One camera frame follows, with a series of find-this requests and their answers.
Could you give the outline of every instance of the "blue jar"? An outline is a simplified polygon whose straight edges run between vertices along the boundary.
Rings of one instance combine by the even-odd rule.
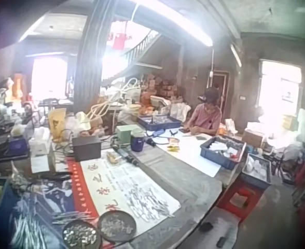
[[[144,145],[144,132],[141,129],[131,131],[131,150],[141,152]]]

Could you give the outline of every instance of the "person's hand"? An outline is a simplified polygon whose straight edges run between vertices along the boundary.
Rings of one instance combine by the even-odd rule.
[[[198,126],[194,126],[193,128],[190,129],[190,134],[192,135],[197,135],[201,133],[201,129]]]

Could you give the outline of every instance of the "black box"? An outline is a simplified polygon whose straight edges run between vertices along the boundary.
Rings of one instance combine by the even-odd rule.
[[[101,158],[101,140],[96,136],[81,136],[72,139],[75,161]]]

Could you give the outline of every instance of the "red chinese character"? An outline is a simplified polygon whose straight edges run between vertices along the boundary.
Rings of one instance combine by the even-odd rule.
[[[97,190],[97,192],[100,194],[100,195],[105,195],[107,196],[109,193],[110,193],[110,190],[108,188],[100,188]]]
[[[93,165],[89,165],[88,166],[88,169],[89,170],[97,170],[99,167],[96,165],[96,164],[93,164]]]
[[[105,205],[105,209],[109,210],[109,211],[114,211],[114,210],[119,210],[120,208],[118,208],[118,202],[114,199],[113,200],[116,204],[108,204]]]
[[[93,181],[97,181],[98,183],[101,183],[101,182],[102,182],[101,174],[99,174],[98,177],[94,176],[94,178],[93,178],[92,180],[93,180]]]

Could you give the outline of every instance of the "woman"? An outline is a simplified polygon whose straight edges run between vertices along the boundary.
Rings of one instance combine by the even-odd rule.
[[[204,94],[204,103],[199,104],[185,130],[189,129],[192,135],[206,133],[215,136],[221,122],[221,110],[218,107],[219,92],[216,88],[208,88]]]

